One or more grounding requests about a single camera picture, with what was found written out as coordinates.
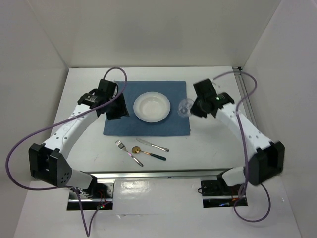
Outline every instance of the gold spoon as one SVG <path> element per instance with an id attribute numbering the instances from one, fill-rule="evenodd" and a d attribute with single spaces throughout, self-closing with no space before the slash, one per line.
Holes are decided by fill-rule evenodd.
<path id="1" fill-rule="evenodd" d="M 153 157 L 155 157 L 155 158 L 158 158 L 158 159 L 160 159 L 160 160 L 166 160 L 166 158 L 163 157 L 163 156 L 161 156 L 161 155 L 156 155 L 156 154 L 152 154 L 152 153 L 149 153 L 149 152 L 142 151 L 139 146 L 134 146 L 134 147 L 132 148 L 132 153 L 138 154 L 138 153 L 140 153 L 140 152 L 143 152 L 143 153 L 145 153 L 145 154 L 147 154 L 147 155 L 151 155 L 151 156 L 153 156 Z"/>

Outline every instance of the fork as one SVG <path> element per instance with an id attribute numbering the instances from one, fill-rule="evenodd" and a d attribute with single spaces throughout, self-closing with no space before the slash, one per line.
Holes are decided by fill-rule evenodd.
<path id="1" fill-rule="evenodd" d="M 139 166 L 143 167 L 143 164 L 125 148 L 125 145 L 121 141 L 117 140 L 115 143 L 121 150 L 127 152 L 129 156 L 131 156 L 134 159 L 134 161 L 138 163 Z"/>

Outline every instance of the white wall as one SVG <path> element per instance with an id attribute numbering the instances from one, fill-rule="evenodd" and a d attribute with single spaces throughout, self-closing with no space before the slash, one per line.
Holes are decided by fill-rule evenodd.
<path id="1" fill-rule="evenodd" d="M 242 66 L 280 0 L 28 0 L 69 67 Z"/>
<path id="2" fill-rule="evenodd" d="M 317 0 L 282 0 L 244 71 L 259 82 L 258 126 L 286 147 L 283 180 L 302 236 L 316 237 Z"/>
<path id="3" fill-rule="evenodd" d="M 4 170 L 10 148 L 23 136 L 51 124 L 68 69 L 24 0 L 0 1 L 0 237 L 13 237 L 26 190 Z M 30 183 L 28 147 L 48 134 L 29 139 L 14 153 L 10 167 Z"/>

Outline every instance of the butter knife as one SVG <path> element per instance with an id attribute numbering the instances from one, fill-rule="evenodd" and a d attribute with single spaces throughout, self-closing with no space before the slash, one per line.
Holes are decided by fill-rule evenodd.
<path id="1" fill-rule="evenodd" d="M 154 144 L 149 143 L 149 142 L 147 142 L 147 141 L 145 141 L 145 140 L 142 140 L 142 139 L 140 139 L 140 138 L 136 138 L 136 139 L 137 139 L 137 141 L 139 141 L 139 142 L 142 143 L 142 144 L 149 145 L 149 146 L 153 146 L 153 147 L 155 147 L 155 148 L 158 148 L 158 149 L 163 150 L 163 151 L 166 151 L 166 152 L 169 151 L 169 149 L 167 149 L 167 148 L 154 145 Z"/>

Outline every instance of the blue placemat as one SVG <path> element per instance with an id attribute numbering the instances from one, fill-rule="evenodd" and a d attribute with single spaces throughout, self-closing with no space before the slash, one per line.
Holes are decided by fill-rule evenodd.
<path id="1" fill-rule="evenodd" d="M 116 82 L 121 90 L 123 82 Z M 137 118 L 133 111 L 134 101 L 146 92 L 159 92 L 170 101 L 169 115 L 156 123 L 144 122 Z M 187 98 L 185 81 L 131 81 L 123 92 L 130 117 L 118 120 L 106 119 L 104 135 L 117 136 L 182 136 L 190 134 L 189 119 L 178 115 L 178 104 Z"/>

